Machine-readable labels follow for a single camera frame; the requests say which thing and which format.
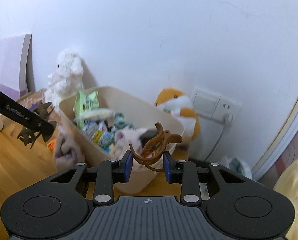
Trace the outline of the brown hair claw clip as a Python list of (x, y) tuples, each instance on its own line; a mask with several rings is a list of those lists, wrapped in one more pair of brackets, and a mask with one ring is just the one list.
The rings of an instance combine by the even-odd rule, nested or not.
[(166, 150), (168, 144), (178, 144), (182, 142), (182, 137), (178, 134), (172, 134), (169, 130), (164, 130), (161, 123), (155, 124), (158, 134), (150, 139), (142, 150), (142, 154), (138, 155), (132, 144), (129, 145), (133, 158), (141, 165), (146, 166), (154, 172), (163, 172), (163, 168), (154, 168), (151, 165), (157, 163)]

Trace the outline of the beige purple sock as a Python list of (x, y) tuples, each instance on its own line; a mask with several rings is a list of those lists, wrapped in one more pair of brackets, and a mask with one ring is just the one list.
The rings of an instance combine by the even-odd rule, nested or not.
[(85, 162), (85, 157), (79, 144), (76, 142), (73, 135), (62, 126), (59, 127), (53, 158), (57, 171), (62, 171), (77, 163)]

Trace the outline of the green plaid scrunchie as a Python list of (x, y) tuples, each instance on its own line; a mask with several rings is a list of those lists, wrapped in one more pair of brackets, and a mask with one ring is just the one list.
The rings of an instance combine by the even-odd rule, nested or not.
[(133, 124), (125, 119), (125, 116), (121, 112), (116, 112), (114, 114), (114, 125), (111, 129), (112, 132), (116, 132), (118, 130), (124, 129), (124, 128), (133, 128)]

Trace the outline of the orange cloth scrunchie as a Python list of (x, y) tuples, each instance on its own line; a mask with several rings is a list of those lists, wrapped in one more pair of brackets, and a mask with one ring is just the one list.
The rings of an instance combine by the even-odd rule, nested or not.
[(56, 139), (51, 140), (48, 144), (47, 144), (47, 148), (50, 151), (54, 151), (55, 149), (55, 145), (56, 145)]

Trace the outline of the beige plastic storage bin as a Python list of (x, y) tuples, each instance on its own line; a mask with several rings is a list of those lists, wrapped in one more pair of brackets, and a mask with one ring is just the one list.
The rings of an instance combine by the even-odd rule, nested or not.
[(114, 145), (110, 146), (109, 152), (106, 152), (98, 144), (89, 141), (87, 137), (82, 135), (73, 123), (76, 96), (72, 95), (63, 99), (58, 106), (62, 127), (74, 137), (90, 166), (97, 166), (107, 159), (120, 160), (130, 148), (140, 154), (142, 152), (140, 137), (145, 132), (154, 131), (156, 122), (161, 123), (163, 129), (173, 134), (183, 135), (184, 133), (184, 128), (177, 119), (148, 102), (113, 87), (90, 88), (84, 93), (88, 95), (95, 90), (98, 92), (100, 107), (111, 109), (114, 113), (122, 113), (125, 119), (133, 124), (133, 128), (118, 130)]

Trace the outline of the purple floral table runner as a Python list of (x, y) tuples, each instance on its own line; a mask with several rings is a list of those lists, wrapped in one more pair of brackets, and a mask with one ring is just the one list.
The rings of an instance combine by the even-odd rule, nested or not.
[(37, 92), (28, 92), (18, 98), (16, 102), (37, 114), (42, 119), (47, 119), (54, 108), (52, 107), (52, 102), (45, 100), (45, 91), (46, 89), (41, 89)]

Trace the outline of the lilac box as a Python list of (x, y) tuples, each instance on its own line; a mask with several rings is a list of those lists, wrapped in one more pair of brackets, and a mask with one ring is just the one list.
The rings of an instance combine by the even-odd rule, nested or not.
[(0, 91), (17, 100), (28, 93), (26, 67), (31, 34), (0, 38)]

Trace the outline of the blue white snack packet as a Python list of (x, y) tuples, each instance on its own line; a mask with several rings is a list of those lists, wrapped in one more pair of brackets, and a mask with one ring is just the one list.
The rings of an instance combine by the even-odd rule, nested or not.
[(114, 143), (114, 133), (108, 128), (106, 121), (85, 121), (81, 133), (90, 141), (97, 144), (104, 151)]

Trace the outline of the light blue pillow bundle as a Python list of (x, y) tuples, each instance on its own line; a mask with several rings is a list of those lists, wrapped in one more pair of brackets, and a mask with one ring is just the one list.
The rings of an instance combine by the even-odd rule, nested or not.
[(249, 165), (238, 157), (229, 158), (225, 155), (218, 163), (238, 174), (253, 179), (252, 170)]

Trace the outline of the orange white plush hamster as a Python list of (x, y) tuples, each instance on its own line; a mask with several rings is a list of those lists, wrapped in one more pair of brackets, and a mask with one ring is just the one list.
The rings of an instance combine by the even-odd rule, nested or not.
[(174, 88), (165, 88), (157, 96), (154, 105), (176, 118), (183, 126), (184, 133), (180, 148), (189, 149), (200, 133), (200, 123), (189, 97)]

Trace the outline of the white plush bunny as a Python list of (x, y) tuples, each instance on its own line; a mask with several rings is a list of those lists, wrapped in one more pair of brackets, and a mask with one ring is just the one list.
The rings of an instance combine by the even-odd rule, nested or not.
[(58, 55), (53, 73), (48, 75), (48, 86), (44, 93), (45, 102), (52, 102), (54, 110), (59, 113), (59, 103), (84, 90), (84, 70), (78, 53), (65, 49)]

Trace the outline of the green snack packet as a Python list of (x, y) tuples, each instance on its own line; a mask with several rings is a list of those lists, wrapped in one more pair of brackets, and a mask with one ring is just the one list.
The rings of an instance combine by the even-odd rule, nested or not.
[(98, 101), (98, 91), (93, 91), (89, 94), (86, 94), (83, 91), (77, 91), (74, 111), (75, 111), (75, 123), (77, 124), (78, 128), (82, 128), (84, 126), (84, 120), (86, 119), (83, 117), (84, 114), (87, 112), (91, 112), (99, 107)]

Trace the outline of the white wall switch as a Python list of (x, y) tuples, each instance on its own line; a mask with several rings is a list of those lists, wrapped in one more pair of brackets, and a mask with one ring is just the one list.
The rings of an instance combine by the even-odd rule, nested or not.
[(206, 119), (211, 119), (218, 102), (220, 95), (200, 87), (196, 87), (192, 96), (192, 106), (197, 115)]

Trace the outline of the white wall socket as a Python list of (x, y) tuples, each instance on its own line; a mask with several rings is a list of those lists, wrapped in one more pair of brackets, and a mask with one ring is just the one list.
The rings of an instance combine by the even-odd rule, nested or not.
[(211, 119), (220, 124), (231, 126), (236, 120), (241, 107), (242, 105), (239, 102), (221, 96)]

